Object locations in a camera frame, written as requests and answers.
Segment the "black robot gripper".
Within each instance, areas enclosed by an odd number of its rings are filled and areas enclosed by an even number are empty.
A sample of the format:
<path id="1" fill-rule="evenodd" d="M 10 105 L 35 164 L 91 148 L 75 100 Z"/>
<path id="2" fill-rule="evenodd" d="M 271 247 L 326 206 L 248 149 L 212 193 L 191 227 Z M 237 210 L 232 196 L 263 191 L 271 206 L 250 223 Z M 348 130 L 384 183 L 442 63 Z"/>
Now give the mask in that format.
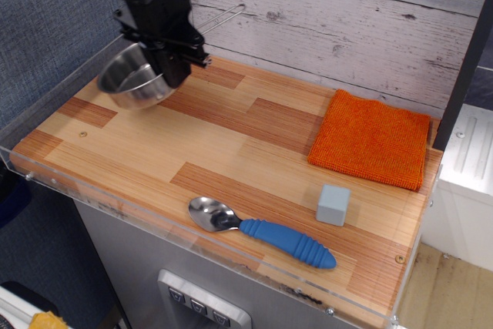
<path id="1" fill-rule="evenodd" d="M 156 75 L 178 89 L 191 74 L 189 63 L 206 67 L 204 37 L 191 25 L 191 0 L 122 0 L 114 11 L 123 35 L 142 46 L 143 55 Z"/>

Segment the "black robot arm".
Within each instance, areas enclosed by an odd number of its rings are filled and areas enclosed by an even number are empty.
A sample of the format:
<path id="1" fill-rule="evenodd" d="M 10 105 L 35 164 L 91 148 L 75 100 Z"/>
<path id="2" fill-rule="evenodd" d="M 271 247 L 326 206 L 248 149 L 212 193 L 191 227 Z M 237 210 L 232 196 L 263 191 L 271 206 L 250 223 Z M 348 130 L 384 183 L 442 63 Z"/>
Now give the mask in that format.
<path id="1" fill-rule="evenodd" d="M 203 35 L 189 20 L 191 0 L 123 0 L 115 11 L 124 38 L 139 44 L 155 74 L 176 89 L 191 74 L 191 65 L 207 67 Z"/>

